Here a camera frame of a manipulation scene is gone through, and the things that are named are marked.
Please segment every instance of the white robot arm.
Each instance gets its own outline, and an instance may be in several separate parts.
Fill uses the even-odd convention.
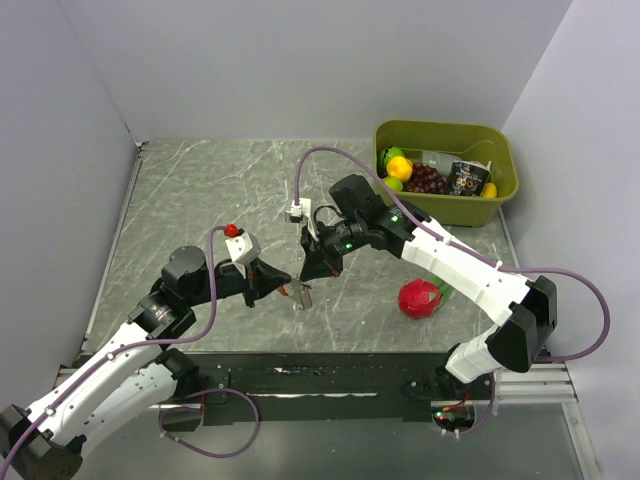
[[[260,260],[256,238],[234,229],[226,241],[230,259],[214,269],[216,298],[242,294],[252,307],[256,300],[281,290],[302,309],[310,307],[306,286]],[[210,300],[202,250],[174,251],[151,293],[100,351],[27,409],[12,405],[0,412],[0,454],[7,458],[17,439],[37,425],[17,450],[12,466],[24,479],[71,478],[83,457],[142,411],[196,391],[198,367],[180,350],[166,349],[170,341],[126,347],[179,338],[195,323],[191,307]]]
[[[459,382],[455,390],[500,368],[529,370],[557,323],[556,287],[549,279],[539,277],[534,282],[499,271],[500,263],[492,267],[454,247],[454,242],[458,247],[464,244],[428,214],[405,204],[423,225],[442,237],[436,239],[417,228],[396,205],[387,207],[364,177],[350,175],[329,193],[342,216],[336,225],[316,224],[306,199],[300,202],[301,212],[292,208],[298,217],[290,213],[292,221],[302,215],[313,224],[313,229],[302,230],[306,257],[301,280],[339,275],[342,257],[362,246],[386,250],[437,275],[494,322],[487,331],[450,350],[444,369],[453,377],[453,384]]]

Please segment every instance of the grape bunch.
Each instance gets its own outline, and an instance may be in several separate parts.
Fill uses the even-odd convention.
[[[413,166],[411,178],[404,184],[403,190],[405,192],[439,193],[442,195],[446,184],[447,179],[440,175],[435,168],[416,163]]]

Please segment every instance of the plastic bin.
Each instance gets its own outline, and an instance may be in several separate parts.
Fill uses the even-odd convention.
[[[374,135],[374,169],[386,176],[378,167],[378,152],[386,147],[400,147],[407,158],[420,161],[422,150],[435,150],[456,155],[464,160],[491,163],[491,177],[498,189],[498,198],[457,197],[426,193],[398,192],[406,200],[422,208],[445,225],[481,227],[500,206],[518,191],[519,181],[507,138],[495,128],[458,123],[423,122],[417,120],[390,120],[381,124]],[[377,182],[374,190],[385,202],[390,198]]]

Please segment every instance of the gray marble surface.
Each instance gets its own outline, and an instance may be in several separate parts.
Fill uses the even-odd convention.
[[[335,145],[369,161],[367,141],[180,141],[159,140],[143,147],[142,166],[126,212],[113,262],[99,299],[85,350],[96,351],[125,321],[158,278],[169,254],[183,245],[204,249],[212,225],[236,223],[262,246],[261,258],[290,273],[302,266],[298,226],[284,221],[299,156],[315,145]],[[350,161],[315,153],[305,164],[301,195],[332,203],[333,183],[359,172]],[[495,216],[477,229],[451,232],[481,253],[513,263],[503,225]],[[216,262],[226,258],[222,235],[215,239]],[[488,317],[459,293],[432,318],[413,321],[398,310],[398,289],[425,270],[365,247],[345,257],[337,279],[312,282],[314,306],[295,311],[278,294],[244,306],[241,296],[219,302],[212,332],[182,346],[191,351],[446,351],[491,325]],[[202,329],[209,306],[196,309]]]

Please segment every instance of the yellow fruit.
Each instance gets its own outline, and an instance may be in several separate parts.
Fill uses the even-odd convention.
[[[482,189],[482,197],[484,198],[497,198],[498,197],[498,189],[495,184],[487,183]]]
[[[387,163],[387,173],[392,177],[399,178],[401,181],[406,182],[411,178],[413,173],[413,164],[404,157],[393,157]]]
[[[402,191],[402,180],[400,180],[399,178],[396,178],[396,177],[385,177],[384,183],[386,183],[387,187],[389,187],[394,192],[401,192]]]

